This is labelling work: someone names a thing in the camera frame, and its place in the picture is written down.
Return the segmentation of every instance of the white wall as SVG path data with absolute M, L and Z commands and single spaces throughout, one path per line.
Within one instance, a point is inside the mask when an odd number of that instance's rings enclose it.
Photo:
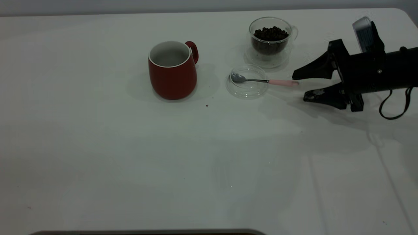
M 384 7 L 402 9 L 418 23 L 418 0 L 0 0 L 0 15 Z

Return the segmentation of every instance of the glass cup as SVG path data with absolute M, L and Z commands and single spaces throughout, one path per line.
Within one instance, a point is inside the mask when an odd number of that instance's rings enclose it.
M 279 41 L 265 41 L 254 36 L 258 29 L 278 27 L 289 36 Z M 252 63 L 265 69 L 282 65 L 289 58 L 293 42 L 298 36 L 298 29 L 276 17 L 263 17 L 253 21 L 249 28 L 250 44 L 245 56 Z

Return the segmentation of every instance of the spoon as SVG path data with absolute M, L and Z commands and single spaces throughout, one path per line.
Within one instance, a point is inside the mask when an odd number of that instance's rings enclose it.
M 230 75 L 231 79 L 235 83 L 243 83 L 246 81 L 253 81 L 253 82 L 265 82 L 271 85 L 278 85 L 278 86 L 285 86 L 285 87 L 293 87 L 299 85 L 297 81 L 287 81 L 287 80 L 261 80 L 261 79 L 246 79 L 244 76 L 236 73 L 232 73 Z

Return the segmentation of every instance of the mug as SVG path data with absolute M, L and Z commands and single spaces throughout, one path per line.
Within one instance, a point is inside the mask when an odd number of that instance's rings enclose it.
M 148 55 L 148 68 L 155 92 L 168 100 L 190 95 L 197 82 L 198 60 L 196 44 L 191 41 L 166 41 L 153 47 Z

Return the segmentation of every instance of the cup of coffee beans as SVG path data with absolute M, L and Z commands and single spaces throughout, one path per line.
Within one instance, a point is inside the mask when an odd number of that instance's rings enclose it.
M 276 17 L 259 18 L 251 23 L 249 30 L 252 49 L 250 59 L 265 68 L 278 66 L 280 61 L 288 58 L 290 50 L 284 50 L 292 47 L 298 33 L 295 26 Z

